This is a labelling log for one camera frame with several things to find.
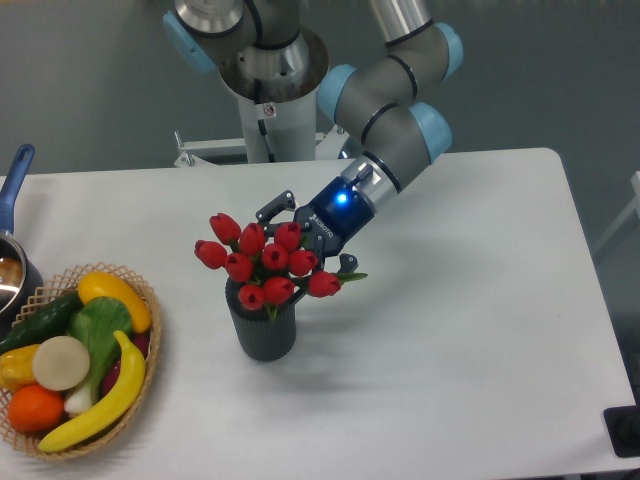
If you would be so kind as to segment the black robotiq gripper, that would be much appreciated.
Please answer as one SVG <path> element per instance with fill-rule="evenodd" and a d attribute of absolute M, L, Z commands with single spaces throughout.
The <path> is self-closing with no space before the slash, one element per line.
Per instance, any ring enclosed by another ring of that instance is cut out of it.
<path fill-rule="evenodd" d="M 279 223 L 272 220 L 282 212 L 295 212 L 294 221 L 301 225 L 306 235 L 305 247 L 322 251 L 322 258 L 337 256 L 374 217 L 373 208 L 342 177 L 334 178 L 308 204 L 297 208 L 294 193 L 285 190 L 256 212 L 257 224 L 266 235 L 274 235 Z M 340 254 L 336 272 L 317 264 L 302 276 L 292 275 L 295 289 L 291 303 L 296 304 L 305 296 L 325 298 L 335 295 L 345 283 L 361 279 L 357 267 L 355 256 Z"/>

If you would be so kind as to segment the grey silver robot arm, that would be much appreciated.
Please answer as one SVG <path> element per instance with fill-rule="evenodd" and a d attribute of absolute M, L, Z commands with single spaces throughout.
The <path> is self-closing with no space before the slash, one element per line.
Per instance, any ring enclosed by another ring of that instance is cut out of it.
<path fill-rule="evenodd" d="M 179 54 L 217 72 L 236 97 L 250 162 L 313 158 L 318 113 L 362 146 L 305 206 L 287 192 L 248 228 L 213 218 L 217 238 L 199 243 L 197 256 L 226 268 L 245 308 L 330 296 L 356 280 L 344 245 L 450 146 L 446 120 L 417 97 L 459 68 L 459 36 L 422 1 L 374 1 L 371 9 L 387 53 L 364 70 L 330 65 L 296 1 L 177 1 L 163 17 Z"/>

